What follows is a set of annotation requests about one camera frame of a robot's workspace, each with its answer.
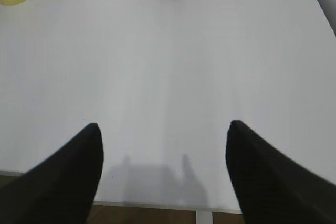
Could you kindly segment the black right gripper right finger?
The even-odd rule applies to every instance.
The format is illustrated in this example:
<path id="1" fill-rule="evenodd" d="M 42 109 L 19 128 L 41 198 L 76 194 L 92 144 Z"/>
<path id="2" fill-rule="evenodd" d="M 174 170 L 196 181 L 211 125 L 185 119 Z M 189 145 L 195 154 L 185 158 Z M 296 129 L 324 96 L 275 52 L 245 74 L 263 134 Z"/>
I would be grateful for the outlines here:
<path id="1" fill-rule="evenodd" d="M 233 120 L 226 166 L 245 223 L 335 223 L 335 184 Z"/>

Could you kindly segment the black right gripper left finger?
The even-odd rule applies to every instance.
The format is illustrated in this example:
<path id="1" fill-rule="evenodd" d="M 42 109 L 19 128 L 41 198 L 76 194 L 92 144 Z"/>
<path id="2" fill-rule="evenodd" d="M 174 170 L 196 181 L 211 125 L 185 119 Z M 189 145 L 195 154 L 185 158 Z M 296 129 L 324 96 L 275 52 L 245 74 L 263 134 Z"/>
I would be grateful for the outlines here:
<path id="1" fill-rule="evenodd" d="M 1 187 L 1 223 L 86 223 L 103 170 L 90 123 L 39 165 Z"/>

